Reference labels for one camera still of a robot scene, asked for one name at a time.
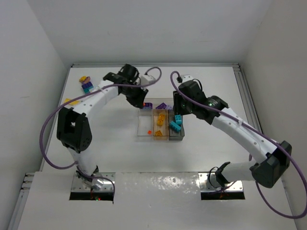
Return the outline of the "teal round lego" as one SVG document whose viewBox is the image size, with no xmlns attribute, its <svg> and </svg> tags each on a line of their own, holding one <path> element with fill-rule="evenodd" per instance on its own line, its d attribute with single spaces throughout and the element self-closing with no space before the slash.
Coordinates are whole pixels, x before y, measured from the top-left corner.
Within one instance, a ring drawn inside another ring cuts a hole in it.
<svg viewBox="0 0 307 230">
<path fill-rule="evenodd" d="M 174 118 L 175 118 L 175 123 L 176 123 L 177 125 L 181 126 L 182 123 L 183 123 L 183 121 L 182 121 L 182 116 L 181 116 L 181 115 L 175 115 Z"/>
</svg>

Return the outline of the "purple printed lego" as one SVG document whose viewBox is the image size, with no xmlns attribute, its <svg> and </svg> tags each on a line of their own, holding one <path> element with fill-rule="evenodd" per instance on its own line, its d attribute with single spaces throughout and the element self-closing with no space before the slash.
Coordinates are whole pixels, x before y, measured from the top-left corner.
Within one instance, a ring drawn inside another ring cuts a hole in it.
<svg viewBox="0 0 307 230">
<path fill-rule="evenodd" d="M 153 104 L 151 102 L 146 102 L 145 107 L 142 108 L 143 110 L 152 110 Z"/>
</svg>

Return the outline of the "purple slope lego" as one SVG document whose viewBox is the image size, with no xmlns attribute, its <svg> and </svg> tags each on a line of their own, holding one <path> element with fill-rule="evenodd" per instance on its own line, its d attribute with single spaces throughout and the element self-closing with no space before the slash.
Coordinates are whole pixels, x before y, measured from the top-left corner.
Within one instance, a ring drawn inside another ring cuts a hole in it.
<svg viewBox="0 0 307 230">
<path fill-rule="evenodd" d="M 156 107 L 156 109 L 158 109 L 158 110 L 163 110 L 163 109 L 166 109 L 167 106 L 168 106 L 168 105 L 167 105 L 166 103 L 161 103 L 161 104 L 159 104 L 159 105 Z"/>
</svg>

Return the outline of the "teal 2x4 lego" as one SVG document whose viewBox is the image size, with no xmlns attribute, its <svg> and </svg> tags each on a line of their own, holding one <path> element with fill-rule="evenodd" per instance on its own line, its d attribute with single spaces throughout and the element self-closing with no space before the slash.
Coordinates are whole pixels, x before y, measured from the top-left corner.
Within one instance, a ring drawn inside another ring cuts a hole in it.
<svg viewBox="0 0 307 230">
<path fill-rule="evenodd" d="M 181 126 L 180 125 L 178 125 L 176 122 L 174 122 L 174 121 L 171 121 L 170 123 L 169 123 L 169 127 L 173 130 L 173 131 L 175 131 L 175 132 L 177 132 L 177 133 L 179 133 L 180 131 L 181 131 Z"/>
</svg>

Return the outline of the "small yellow 2x2 lego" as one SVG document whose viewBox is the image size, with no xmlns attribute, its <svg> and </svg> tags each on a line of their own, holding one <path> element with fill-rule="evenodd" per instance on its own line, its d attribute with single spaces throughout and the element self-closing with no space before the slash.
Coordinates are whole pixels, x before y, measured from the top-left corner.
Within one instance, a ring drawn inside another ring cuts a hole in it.
<svg viewBox="0 0 307 230">
<path fill-rule="evenodd" d="M 154 136 L 155 137 L 161 137 L 161 136 L 163 136 L 163 133 L 160 130 L 158 130 L 158 131 L 155 132 Z"/>
</svg>

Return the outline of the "long yellow lego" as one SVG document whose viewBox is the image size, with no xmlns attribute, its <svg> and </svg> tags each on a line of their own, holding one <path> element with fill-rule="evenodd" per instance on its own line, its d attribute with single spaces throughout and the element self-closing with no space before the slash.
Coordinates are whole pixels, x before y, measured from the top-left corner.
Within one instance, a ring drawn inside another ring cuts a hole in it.
<svg viewBox="0 0 307 230">
<path fill-rule="evenodd" d="M 71 101 L 71 99 L 66 98 L 66 99 L 64 100 L 64 103 L 67 103 L 67 102 L 70 102 L 70 101 Z M 80 103 L 79 100 L 75 100 L 75 101 L 71 101 L 71 102 L 69 103 L 69 105 L 70 105 L 70 106 L 74 106 L 74 105 L 78 105 L 79 103 Z"/>
</svg>

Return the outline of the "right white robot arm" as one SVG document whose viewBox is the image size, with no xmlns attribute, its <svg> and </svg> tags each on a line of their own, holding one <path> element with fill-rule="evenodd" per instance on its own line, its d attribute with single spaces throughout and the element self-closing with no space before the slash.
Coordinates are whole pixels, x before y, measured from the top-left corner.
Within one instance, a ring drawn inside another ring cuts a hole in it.
<svg viewBox="0 0 307 230">
<path fill-rule="evenodd" d="M 177 78 L 182 92 L 173 92 L 174 112 L 177 115 L 193 114 L 198 119 L 223 131 L 241 145 L 254 159 L 242 163 L 225 162 L 208 176 L 212 188 L 223 188 L 233 181 L 255 181 L 272 188 L 290 165 L 282 152 L 291 153 L 291 145 L 283 141 L 277 148 L 274 144 L 250 130 L 244 121 L 218 96 L 206 97 L 202 87 L 190 75 Z"/>
</svg>

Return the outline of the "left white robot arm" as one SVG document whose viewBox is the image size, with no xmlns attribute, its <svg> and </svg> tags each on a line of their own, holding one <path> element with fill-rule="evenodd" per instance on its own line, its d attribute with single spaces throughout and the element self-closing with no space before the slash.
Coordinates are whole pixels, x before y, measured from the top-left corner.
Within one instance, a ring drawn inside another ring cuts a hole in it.
<svg viewBox="0 0 307 230">
<path fill-rule="evenodd" d="M 57 139 L 71 153 L 77 169 L 86 176 L 98 172 L 90 149 L 93 136 L 91 120 L 108 102 L 123 94 L 130 105 L 143 108 L 148 90 L 139 87 L 140 83 L 148 84 L 153 78 L 139 76 L 139 71 L 132 65 L 124 65 L 118 73 L 109 72 L 93 90 L 93 95 L 75 107 L 63 107 L 58 113 Z"/>
</svg>

